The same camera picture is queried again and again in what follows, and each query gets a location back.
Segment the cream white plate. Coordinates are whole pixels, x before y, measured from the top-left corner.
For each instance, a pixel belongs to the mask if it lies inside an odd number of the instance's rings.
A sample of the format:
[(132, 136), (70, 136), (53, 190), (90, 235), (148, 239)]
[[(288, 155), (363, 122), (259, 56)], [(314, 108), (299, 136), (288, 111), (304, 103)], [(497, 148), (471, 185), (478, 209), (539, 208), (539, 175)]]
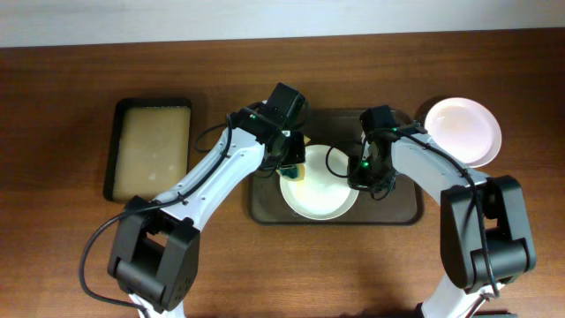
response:
[(355, 203), (359, 191), (346, 178), (333, 175), (326, 166), (328, 145), (305, 148), (305, 174), (299, 180), (281, 178), (284, 201), (298, 215), (315, 221), (327, 221), (345, 214)]

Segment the pink white plate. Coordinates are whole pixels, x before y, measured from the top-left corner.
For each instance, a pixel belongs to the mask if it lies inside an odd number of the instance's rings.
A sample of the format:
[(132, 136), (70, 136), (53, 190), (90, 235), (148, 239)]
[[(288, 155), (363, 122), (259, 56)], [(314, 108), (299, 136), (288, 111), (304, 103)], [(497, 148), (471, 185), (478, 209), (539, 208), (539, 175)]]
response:
[(462, 97), (435, 103), (426, 114), (424, 126), (439, 147), (465, 164), (471, 158), (472, 145), (482, 136), (502, 135), (497, 119), (485, 106)]

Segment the green yellow sponge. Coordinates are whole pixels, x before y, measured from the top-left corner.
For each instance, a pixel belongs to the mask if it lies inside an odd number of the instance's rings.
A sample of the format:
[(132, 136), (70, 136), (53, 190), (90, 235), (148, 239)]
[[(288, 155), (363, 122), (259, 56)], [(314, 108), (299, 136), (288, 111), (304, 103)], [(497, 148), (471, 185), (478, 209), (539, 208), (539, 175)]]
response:
[(283, 167), (277, 171), (282, 179), (290, 182), (298, 182), (305, 177), (305, 165), (303, 163)]

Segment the pale green plate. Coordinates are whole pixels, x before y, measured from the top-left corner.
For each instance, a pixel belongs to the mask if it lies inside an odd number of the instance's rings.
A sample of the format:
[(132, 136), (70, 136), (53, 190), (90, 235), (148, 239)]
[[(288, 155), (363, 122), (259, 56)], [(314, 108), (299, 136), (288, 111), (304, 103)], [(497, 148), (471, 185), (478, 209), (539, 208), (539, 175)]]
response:
[(502, 135), (492, 133), (489, 137), (482, 136), (478, 143), (471, 147), (471, 158), (467, 160), (467, 165), (472, 168), (485, 166), (492, 162), (501, 150)]

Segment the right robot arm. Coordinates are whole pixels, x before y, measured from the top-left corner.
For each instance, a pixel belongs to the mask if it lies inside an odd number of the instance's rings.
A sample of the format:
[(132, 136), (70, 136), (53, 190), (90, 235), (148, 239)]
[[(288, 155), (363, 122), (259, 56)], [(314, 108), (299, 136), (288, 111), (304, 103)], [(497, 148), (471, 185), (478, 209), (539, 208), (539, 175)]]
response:
[(361, 150), (348, 162), (351, 188), (385, 199), (404, 175), (441, 208), (444, 277), (417, 317), (471, 317), (501, 288), (533, 270), (537, 254), (519, 182), (474, 170), (417, 122), (400, 125), (389, 106), (361, 113)]

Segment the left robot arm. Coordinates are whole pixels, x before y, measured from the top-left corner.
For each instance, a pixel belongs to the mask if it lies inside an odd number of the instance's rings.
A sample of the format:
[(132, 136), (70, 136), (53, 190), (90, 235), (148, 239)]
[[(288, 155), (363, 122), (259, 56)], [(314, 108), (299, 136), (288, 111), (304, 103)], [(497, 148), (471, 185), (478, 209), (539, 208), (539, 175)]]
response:
[(140, 316), (179, 313), (198, 273), (200, 234), (242, 180), (304, 162), (309, 111), (302, 94), (277, 84), (266, 101), (228, 115), (217, 143), (175, 186), (126, 204), (108, 272)]

